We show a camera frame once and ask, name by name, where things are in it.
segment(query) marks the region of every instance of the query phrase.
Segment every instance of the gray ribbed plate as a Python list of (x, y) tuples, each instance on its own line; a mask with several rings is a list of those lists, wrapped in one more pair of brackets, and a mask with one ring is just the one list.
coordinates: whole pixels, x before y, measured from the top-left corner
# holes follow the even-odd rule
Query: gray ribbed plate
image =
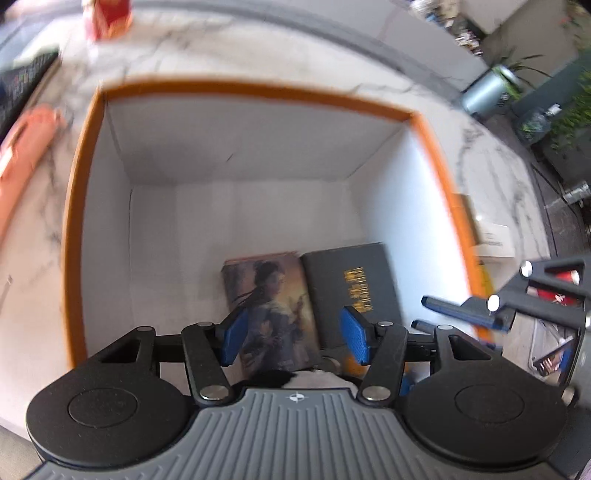
[(355, 402), (349, 390), (250, 389), (234, 405), (200, 412), (178, 443), (144, 463), (79, 472), (47, 462), (29, 478), (556, 480), (561, 476), (547, 464), (485, 473), (444, 463), (415, 445), (394, 413)]

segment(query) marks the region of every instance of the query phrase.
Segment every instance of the logo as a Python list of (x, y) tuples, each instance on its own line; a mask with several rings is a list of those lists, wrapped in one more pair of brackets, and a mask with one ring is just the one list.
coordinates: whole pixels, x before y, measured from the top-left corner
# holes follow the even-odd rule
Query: logo
[(301, 402), (302, 400), (307, 399), (308, 397), (303, 396), (300, 392), (295, 392), (292, 393), (289, 397), (291, 401), (294, 401), (295, 403)]

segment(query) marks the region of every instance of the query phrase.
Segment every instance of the marble countertop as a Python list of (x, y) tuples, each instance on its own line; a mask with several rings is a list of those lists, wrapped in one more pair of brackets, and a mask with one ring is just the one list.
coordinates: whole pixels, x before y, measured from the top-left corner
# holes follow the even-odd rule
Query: marble countertop
[(0, 424), (26, 436), (32, 397), (69, 364), (61, 318), (61, 223), (86, 109), (101, 82), (134, 76), (224, 76), (332, 88), (422, 112), (476, 213), (509, 226), (516, 257), (491, 268), (500, 287), (522, 260), (549, 256), (524, 162), (486, 128), (393, 70), (327, 41), (261, 22), (189, 12), (135, 13), (123, 38), (88, 44), (82, 19), (49, 24), (24, 55), (59, 44), (63, 61), (38, 102), (60, 108), (68, 128), (40, 163), (0, 249), (12, 284), (0, 310)]

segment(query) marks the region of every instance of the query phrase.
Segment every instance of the book cover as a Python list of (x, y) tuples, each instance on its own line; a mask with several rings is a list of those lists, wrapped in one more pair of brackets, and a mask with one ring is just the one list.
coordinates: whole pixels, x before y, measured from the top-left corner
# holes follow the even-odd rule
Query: book cover
[(229, 260), (222, 275), (230, 309), (248, 299), (244, 373), (296, 371), (320, 360), (306, 279), (296, 253)]
[(369, 322), (401, 323), (396, 289), (382, 244), (321, 250), (304, 254), (301, 260), (321, 348), (344, 344), (339, 313), (347, 305)]

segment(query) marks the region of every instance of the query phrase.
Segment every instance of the black circular pad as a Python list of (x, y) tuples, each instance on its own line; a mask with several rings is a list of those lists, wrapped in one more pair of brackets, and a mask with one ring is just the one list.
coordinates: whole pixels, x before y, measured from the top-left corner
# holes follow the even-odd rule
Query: black circular pad
[(181, 392), (149, 370), (88, 362), (33, 398), (27, 428), (48, 460), (114, 468), (165, 449), (184, 430), (189, 414)]
[(536, 461), (556, 445), (566, 407), (558, 388), (504, 359), (457, 361), (415, 385), (404, 419), (441, 456), (510, 468)]
[(523, 413), (523, 399), (509, 388), (498, 385), (472, 385), (456, 395), (456, 407), (481, 423), (505, 423)]
[(68, 412), (82, 425), (104, 429), (128, 420), (137, 408), (138, 401), (122, 388), (95, 388), (75, 396)]

